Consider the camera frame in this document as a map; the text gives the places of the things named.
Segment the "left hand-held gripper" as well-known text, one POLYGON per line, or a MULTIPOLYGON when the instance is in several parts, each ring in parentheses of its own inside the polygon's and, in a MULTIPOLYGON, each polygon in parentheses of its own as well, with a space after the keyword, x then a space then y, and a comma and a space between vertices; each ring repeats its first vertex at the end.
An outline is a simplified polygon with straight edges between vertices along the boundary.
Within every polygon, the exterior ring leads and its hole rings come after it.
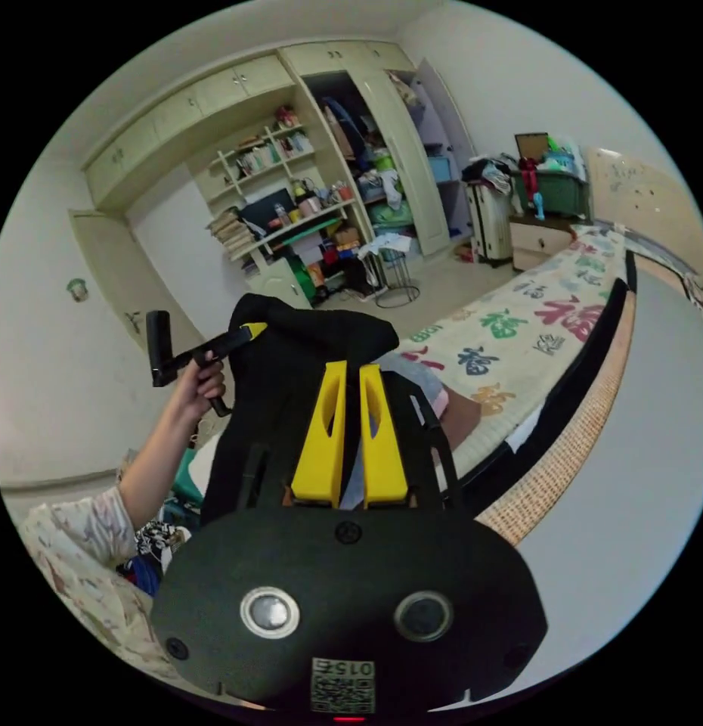
MULTIPOLYGON (((207 365, 211 361, 219 361, 224 364, 224 360, 234 350, 243 346, 245 342, 251 342, 258 338, 266 331, 267 327, 268 325, 265 322, 242 324, 239 326, 239 330, 221 334, 201 346, 170 358, 169 382, 176 384, 191 360, 199 365, 207 365)), ((226 404, 224 396, 213 399, 211 403, 212 408, 209 411, 214 411, 219 417, 230 415, 231 408, 226 404)))

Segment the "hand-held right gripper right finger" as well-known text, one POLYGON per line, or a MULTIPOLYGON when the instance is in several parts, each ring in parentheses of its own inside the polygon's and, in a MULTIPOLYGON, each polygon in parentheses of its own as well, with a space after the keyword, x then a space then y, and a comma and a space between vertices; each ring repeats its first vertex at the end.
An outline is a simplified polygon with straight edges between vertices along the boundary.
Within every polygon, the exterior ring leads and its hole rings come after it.
POLYGON ((408 485, 392 407, 378 365, 359 370, 364 507, 401 505, 408 485))

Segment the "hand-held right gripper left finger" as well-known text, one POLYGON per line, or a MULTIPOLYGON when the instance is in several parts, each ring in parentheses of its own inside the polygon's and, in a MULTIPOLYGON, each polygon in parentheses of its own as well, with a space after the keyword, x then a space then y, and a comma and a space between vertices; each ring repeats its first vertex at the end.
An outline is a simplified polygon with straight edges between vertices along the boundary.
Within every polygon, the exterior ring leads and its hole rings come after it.
POLYGON ((303 504, 338 507, 345 447, 347 363, 331 361, 314 398, 291 491, 303 504))

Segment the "person's left hand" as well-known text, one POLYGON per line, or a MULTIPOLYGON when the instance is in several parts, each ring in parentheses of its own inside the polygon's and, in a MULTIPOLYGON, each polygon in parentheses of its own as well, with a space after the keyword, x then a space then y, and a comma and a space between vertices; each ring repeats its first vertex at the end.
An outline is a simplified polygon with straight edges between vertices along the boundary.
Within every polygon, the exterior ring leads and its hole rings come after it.
POLYGON ((176 422, 196 424, 211 408, 213 399, 225 394, 223 364, 211 361, 199 365, 191 360, 170 398, 169 410, 176 422))

